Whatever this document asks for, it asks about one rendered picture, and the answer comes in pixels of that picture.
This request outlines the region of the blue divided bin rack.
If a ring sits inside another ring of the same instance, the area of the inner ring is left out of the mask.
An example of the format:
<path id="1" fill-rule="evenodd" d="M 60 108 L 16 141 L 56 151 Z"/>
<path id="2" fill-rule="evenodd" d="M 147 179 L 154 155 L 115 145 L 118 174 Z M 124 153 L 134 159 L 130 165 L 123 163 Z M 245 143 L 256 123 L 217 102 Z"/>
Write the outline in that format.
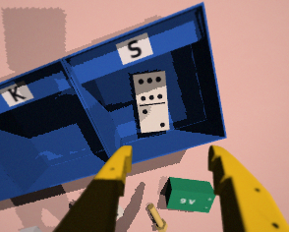
<path id="1" fill-rule="evenodd" d="M 169 130 L 142 133 L 133 75 L 157 71 Z M 226 138 L 201 2 L 1 82 L 0 201 L 95 175 L 123 145 L 135 164 Z"/>

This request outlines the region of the green 9v battery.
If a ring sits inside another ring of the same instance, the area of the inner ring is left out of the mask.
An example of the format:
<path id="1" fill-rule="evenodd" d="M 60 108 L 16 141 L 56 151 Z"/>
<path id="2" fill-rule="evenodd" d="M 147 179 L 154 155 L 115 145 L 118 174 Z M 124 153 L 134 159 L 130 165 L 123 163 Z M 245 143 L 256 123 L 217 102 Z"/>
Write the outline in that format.
<path id="1" fill-rule="evenodd" d="M 169 177 L 165 199 L 167 208 L 209 213 L 215 194 L 207 181 Z"/>

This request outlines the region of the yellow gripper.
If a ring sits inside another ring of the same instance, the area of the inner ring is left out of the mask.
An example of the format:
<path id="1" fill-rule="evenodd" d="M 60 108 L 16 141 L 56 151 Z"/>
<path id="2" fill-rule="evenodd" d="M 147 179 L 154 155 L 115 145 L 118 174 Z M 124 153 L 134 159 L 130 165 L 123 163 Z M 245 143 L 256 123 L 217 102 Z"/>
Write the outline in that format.
<path id="1" fill-rule="evenodd" d="M 115 232 L 119 198 L 132 169 L 131 145 L 107 160 L 53 232 Z M 219 196 L 223 232 L 289 232 L 269 191 L 230 152 L 208 149 L 207 170 Z"/>

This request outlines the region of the brass bolt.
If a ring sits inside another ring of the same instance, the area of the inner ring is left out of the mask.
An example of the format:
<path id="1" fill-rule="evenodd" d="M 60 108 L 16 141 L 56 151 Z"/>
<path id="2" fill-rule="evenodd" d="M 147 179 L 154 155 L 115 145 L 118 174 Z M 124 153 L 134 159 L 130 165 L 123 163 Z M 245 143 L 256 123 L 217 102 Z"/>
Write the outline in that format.
<path id="1" fill-rule="evenodd" d="M 158 230 L 158 232 L 166 232 L 168 225 L 164 219 L 161 219 L 154 204 L 153 203 L 150 204 L 147 208 L 148 208 L 149 212 L 151 213 L 154 221 L 156 222 L 155 227 Z"/>

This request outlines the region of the white domino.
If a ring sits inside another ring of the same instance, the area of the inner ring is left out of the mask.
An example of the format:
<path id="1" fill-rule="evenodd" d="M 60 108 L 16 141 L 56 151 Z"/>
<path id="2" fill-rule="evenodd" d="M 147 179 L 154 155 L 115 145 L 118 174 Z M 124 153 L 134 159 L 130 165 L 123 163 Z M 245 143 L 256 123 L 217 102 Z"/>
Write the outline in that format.
<path id="1" fill-rule="evenodd" d="M 20 232 L 42 232 L 42 231 L 36 225 L 29 228 L 21 229 Z"/>
<path id="2" fill-rule="evenodd" d="M 169 130 L 165 71 L 134 74 L 142 133 Z"/>
<path id="3" fill-rule="evenodd" d="M 124 209 L 120 205 L 118 205 L 117 218 L 119 218 L 123 215 L 124 215 Z"/>

